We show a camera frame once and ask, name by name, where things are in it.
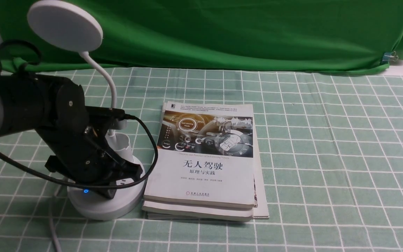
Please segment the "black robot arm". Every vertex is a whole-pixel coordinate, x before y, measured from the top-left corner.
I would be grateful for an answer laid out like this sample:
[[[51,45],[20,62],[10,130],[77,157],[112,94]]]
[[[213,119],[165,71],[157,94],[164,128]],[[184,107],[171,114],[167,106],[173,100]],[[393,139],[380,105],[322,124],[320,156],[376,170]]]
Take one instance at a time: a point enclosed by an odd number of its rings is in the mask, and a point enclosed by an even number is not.
[[[110,147],[106,135],[115,122],[136,119],[123,110],[87,106],[82,86],[68,78],[19,72],[0,74],[0,137],[34,130],[53,155],[45,167],[71,180],[60,181],[14,161],[0,159],[49,182],[88,189],[107,199],[116,190],[144,181],[140,164]]]

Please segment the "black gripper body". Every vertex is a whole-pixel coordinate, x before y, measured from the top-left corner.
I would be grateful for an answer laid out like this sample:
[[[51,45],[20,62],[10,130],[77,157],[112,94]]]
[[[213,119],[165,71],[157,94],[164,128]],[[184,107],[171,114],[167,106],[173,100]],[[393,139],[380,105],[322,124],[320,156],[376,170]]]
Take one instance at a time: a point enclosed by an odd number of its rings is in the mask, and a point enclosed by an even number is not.
[[[54,153],[46,168],[79,184],[102,177],[108,162],[126,161],[110,147],[106,135],[114,124],[92,124],[83,88],[60,76],[39,75],[46,91],[46,120],[35,128]]]

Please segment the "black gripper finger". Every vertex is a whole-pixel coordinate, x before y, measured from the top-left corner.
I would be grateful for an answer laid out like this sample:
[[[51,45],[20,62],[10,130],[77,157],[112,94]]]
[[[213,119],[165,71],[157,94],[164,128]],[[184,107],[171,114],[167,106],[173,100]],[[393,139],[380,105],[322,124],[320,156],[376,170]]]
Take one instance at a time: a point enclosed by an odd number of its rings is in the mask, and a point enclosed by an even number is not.
[[[102,177],[89,184],[83,184],[84,190],[113,199],[118,190],[133,188],[144,182],[144,167],[139,160],[108,162]]]

